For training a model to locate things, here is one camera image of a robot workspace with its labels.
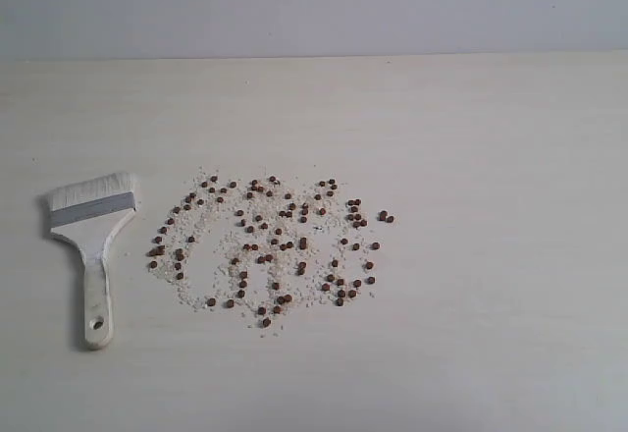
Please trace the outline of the pile of brown pellets and grains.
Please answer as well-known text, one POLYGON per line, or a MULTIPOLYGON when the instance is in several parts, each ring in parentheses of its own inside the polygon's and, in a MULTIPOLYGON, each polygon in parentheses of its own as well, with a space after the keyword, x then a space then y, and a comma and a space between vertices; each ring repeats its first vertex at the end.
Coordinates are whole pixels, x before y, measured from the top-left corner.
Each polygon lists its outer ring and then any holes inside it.
POLYGON ((275 175, 248 182, 203 172, 167 212, 145 267, 195 312, 233 311, 250 328, 281 331, 300 307, 371 297, 386 208, 368 213, 340 182, 297 189, 275 175))

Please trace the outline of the white paint brush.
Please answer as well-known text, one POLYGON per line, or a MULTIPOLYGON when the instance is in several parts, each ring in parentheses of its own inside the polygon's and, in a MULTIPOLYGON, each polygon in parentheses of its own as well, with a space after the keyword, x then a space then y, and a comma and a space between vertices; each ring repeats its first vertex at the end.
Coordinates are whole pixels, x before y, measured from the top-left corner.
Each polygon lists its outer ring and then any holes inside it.
POLYGON ((81 346, 99 351, 113 338, 109 249, 137 211, 137 178, 126 171, 51 189, 43 196, 52 239, 77 252, 82 264, 81 346))

